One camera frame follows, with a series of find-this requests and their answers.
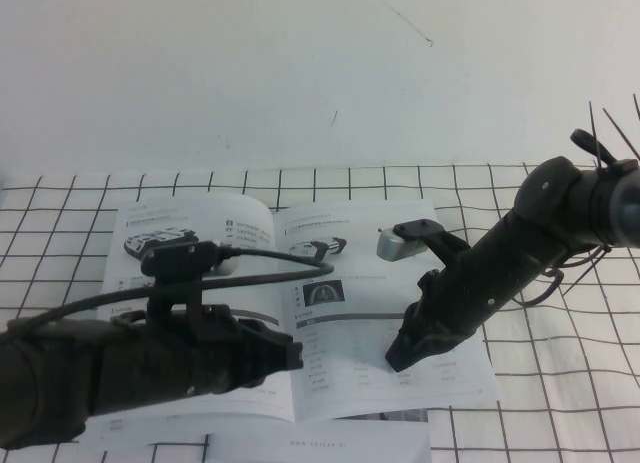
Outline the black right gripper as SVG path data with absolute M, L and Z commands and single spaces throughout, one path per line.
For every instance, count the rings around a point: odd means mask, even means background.
M 399 334 L 385 354 L 396 373 L 451 351 L 494 314 L 492 264 L 458 261 L 427 272 L 418 286 L 421 297 L 405 311 Z

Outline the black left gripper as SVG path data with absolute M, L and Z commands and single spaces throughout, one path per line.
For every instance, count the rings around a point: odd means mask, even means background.
M 303 368 L 303 346 L 263 321 L 236 320 L 226 305 L 146 316 L 135 325 L 134 312 L 122 315 L 118 334 L 105 343 L 98 378 L 98 414 L 134 410 L 195 396 L 255 388 L 276 373 Z M 241 378 L 241 327 L 245 338 L 269 355 L 244 365 Z

